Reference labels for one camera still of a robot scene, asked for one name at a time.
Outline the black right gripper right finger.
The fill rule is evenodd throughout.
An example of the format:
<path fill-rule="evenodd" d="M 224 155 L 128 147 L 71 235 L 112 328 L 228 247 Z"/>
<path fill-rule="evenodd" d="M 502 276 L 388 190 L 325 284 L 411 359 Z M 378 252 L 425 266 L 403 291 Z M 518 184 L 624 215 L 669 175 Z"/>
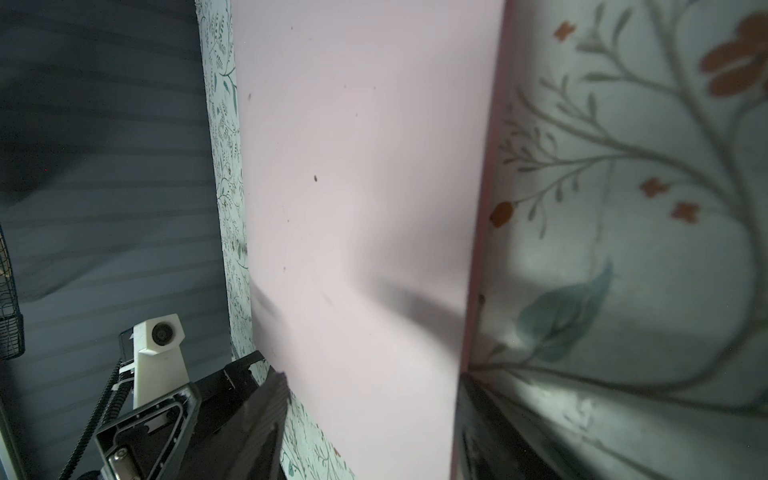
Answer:
<path fill-rule="evenodd" d="M 456 410 L 458 465 L 464 479 L 557 479 L 480 383 L 460 376 Z"/>

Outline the pink file folder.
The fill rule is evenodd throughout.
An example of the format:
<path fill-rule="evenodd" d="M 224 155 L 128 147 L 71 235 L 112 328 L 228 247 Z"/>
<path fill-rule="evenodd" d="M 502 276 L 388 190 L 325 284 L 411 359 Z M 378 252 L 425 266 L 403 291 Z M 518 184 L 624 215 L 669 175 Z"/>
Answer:
<path fill-rule="evenodd" d="M 360 479 L 452 476 L 503 1 L 236 1 L 253 333 Z"/>

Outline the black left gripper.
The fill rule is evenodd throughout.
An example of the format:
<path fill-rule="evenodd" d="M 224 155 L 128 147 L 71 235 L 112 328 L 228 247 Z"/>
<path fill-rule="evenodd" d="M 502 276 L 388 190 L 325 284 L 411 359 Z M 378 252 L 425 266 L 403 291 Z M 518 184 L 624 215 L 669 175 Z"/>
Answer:
<path fill-rule="evenodd" d="M 258 388 L 254 351 L 221 370 L 184 384 L 108 421 L 95 434 L 101 479 L 170 479 L 191 452 L 203 447 Z"/>

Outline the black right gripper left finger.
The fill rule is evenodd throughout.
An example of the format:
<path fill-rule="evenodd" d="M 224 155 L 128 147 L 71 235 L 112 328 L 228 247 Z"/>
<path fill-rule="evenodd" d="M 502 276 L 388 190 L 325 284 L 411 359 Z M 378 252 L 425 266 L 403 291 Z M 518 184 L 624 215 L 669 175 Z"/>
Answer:
<path fill-rule="evenodd" d="M 181 479 L 283 479 L 279 454 L 287 417 L 285 374 L 258 383 L 247 369 L 220 370 L 190 384 L 199 409 Z"/>

